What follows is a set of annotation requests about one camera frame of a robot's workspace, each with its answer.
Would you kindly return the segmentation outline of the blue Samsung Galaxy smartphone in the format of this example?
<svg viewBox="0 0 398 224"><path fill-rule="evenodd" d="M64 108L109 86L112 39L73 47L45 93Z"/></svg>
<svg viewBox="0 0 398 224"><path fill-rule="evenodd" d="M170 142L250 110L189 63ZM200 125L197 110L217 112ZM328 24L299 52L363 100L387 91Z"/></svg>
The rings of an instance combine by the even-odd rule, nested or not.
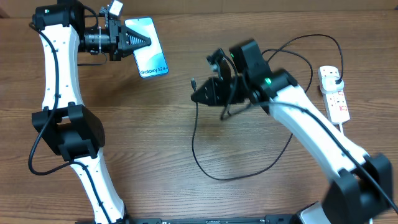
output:
<svg viewBox="0 0 398 224"><path fill-rule="evenodd" d="M152 18L127 19L125 25L151 41L149 46L133 51L140 76L150 78L168 74L169 68Z"/></svg>

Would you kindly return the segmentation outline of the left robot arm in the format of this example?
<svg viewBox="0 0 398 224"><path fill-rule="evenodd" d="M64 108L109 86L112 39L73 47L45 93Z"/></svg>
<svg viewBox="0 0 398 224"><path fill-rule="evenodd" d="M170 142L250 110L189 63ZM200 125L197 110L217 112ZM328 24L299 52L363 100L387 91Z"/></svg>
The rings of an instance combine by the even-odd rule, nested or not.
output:
<svg viewBox="0 0 398 224"><path fill-rule="evenodd" d="M104 127L80 93L78 54L102 54L119 61L148 47L149 37L120 21L123 4L112 1L99 11L80 1L58 1L35 10L30 28L40 35L45 59L42 109L32 114L37 140L71 167L90 200L95 223L132 223L114 188L104 160Z"/></svg>

